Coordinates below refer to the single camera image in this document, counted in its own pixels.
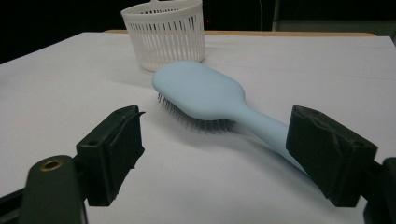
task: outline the white table surface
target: white table surface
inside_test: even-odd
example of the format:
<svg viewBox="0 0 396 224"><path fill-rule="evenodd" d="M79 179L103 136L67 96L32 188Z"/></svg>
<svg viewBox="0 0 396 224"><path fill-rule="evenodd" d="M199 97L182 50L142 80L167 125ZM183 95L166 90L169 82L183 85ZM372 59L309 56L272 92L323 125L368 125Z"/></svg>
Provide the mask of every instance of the white table surface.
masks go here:
<svg viewBox="0 0 396 224"><path fill-rule="evenodd" d="M254 108L289 123L319 110L396 156L396 49L388 37L207 35L204 64L233 77ZM0 196L75 145L112 111L138 105L146 152L90 223L363 223L366 201L336 208L311 180L239 125L184 128L160 104L127 34L83 33L0 65Z"/></svg>

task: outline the light blue hairbrush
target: light blue hairbrush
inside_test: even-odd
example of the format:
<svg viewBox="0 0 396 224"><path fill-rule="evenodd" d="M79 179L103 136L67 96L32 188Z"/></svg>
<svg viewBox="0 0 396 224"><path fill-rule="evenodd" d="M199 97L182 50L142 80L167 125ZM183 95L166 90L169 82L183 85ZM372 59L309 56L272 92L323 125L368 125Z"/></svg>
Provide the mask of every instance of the light blue hairbrush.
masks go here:
<svg viewBox="0 0 396 224"><path fill-rule="evenodd" d="M158 69L152 85L170 110L203 120L197 125L211 126L209 129L227 128L225 120L240 123L304 172L286 150L288 125L247 105L244 89L232 78L201 63L176 62Z"/></svg>

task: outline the cylindrical container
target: cylindrical container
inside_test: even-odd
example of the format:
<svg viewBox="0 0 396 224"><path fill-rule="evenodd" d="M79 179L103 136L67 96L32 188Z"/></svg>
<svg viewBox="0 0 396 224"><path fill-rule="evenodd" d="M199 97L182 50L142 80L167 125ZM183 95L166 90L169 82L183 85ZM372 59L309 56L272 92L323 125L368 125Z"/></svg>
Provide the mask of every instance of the cylindrical container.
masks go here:
<svg viewBox="0 0 396 224"><path fill-rule="evenodd" d="M202 0L151 0L121 15L139 64L149 70L205 57Z"/></svg>

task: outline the metal bristle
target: metal bristle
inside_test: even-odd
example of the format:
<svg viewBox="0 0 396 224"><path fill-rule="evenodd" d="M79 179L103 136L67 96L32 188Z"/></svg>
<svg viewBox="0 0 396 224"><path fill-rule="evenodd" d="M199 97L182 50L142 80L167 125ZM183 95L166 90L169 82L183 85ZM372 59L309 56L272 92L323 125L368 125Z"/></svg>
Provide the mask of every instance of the metal bristle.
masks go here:
<svg viewBox="0 0 396 224"><path fill-rule="evenodd" d="M228 130L233 126L234 122L228 119L217 119L217 120L202 120L195 119L184 113L177 106L172 104L166 97L158 94L158 103L162 104L163 107L169 111L169 113L174 116L177 120L181 122L186 128L192 131L203 131L205 133L222 133L228 132Z"/></svg>

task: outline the hairbrush handle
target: hairbrush handle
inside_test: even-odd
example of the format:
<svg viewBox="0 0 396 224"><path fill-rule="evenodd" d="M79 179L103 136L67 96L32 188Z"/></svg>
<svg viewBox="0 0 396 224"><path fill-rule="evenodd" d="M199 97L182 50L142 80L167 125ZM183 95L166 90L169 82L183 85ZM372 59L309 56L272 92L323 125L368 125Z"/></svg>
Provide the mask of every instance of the hairbrush handle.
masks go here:
<svg viewBox="0 0 396 224"><path fill-rule="evenodd" d="M304 168L286 149L289 126L256 111L246 103L237 104L229 110L230 119L241 123L256 134L271 149L306 173Z"/></svg>

